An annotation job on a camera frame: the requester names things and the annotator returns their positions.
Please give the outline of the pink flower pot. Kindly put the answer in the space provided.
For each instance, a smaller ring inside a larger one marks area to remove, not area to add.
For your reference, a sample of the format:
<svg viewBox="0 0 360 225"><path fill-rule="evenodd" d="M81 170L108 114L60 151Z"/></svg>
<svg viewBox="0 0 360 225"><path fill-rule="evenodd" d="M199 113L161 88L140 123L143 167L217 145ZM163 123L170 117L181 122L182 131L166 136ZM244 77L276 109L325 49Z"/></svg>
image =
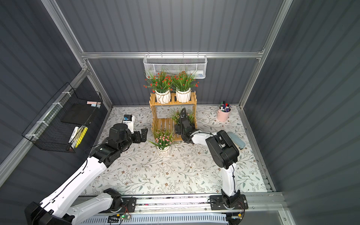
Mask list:
<svg viewBox="0 0 360 225"><path fill-rule="evenodd" d="M195 117L194 117L194 113L192 111L187 112L187 116L188 119L190 121L191 125L195 124ZM181 119L180 119L180 111L172 111L172 116L171 116L172 120L174 121L175 125L180 125L181 123Z"/></svg>
<svg viewBox="0 0 360 225"><path fill-rule="evenodd" d="M156 146L162 157L171 155L171 146L174 143L174 135L170 131L155 130L153 131L154 141L151 144Z"/></svg>

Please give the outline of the red flower pot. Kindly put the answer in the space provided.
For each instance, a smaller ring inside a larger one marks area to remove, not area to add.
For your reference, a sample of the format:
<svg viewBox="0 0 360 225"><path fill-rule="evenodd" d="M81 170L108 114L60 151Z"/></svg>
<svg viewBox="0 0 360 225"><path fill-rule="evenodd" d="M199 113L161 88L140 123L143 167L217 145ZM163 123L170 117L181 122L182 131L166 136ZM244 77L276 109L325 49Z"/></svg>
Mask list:
<svg viewBox="0 0 360 225"><path fill-rule="evenodd" d="M145 88L149 88L155 93L155 97L158 103L168 104L171 100L172 91L172 78L164 70L153 73L148 70L145 72L147 85Z"/></svg>
<svg viewBox="0 0 360 225"><path fill-rule="evenodd" d="M187 71L182 71L172 78L172 86L175 89L177 101L180 103L187 103L190 101L191 89L198 87L199 82L195 75L188 74Z"/></svg>

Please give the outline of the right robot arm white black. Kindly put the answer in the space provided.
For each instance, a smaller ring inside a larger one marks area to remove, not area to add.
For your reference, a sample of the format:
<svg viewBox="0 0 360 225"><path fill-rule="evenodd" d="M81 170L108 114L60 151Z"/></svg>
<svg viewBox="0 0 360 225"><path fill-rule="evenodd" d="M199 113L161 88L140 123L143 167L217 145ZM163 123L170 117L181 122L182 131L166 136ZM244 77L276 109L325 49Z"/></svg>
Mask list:
<svg viewBox="0 0 360 225"><path fill-rule="evenodd" d="M237 188L235 179L240 151L228 133L224 130L220 130L217 133L207 133L195 129L190 123L185 108L180 112L180 128L176 131L180 131L184 142L201 144L208 147L215 164L221 171L221 195L224 207L232 209L239 206L243 210L248 209L246 198Z"/></svg>

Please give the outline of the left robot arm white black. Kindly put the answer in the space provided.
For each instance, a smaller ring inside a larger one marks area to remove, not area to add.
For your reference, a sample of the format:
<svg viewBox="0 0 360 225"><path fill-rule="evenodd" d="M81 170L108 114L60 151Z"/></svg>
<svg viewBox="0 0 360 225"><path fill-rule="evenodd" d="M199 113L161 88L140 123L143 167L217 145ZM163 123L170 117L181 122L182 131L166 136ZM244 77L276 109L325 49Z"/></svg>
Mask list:
<svg viewBox="0 0 360 225"><path fill-rule="evenodd" d="M122 195L108 188L100 195L73 205L85 188L107 170L134 143L147 140L148 129L131 132L125 123L113 125L109 137L91 152L80 168L41 202L31 202L24 210L29 225L78 225L103 211L125 206Z"/></svg>

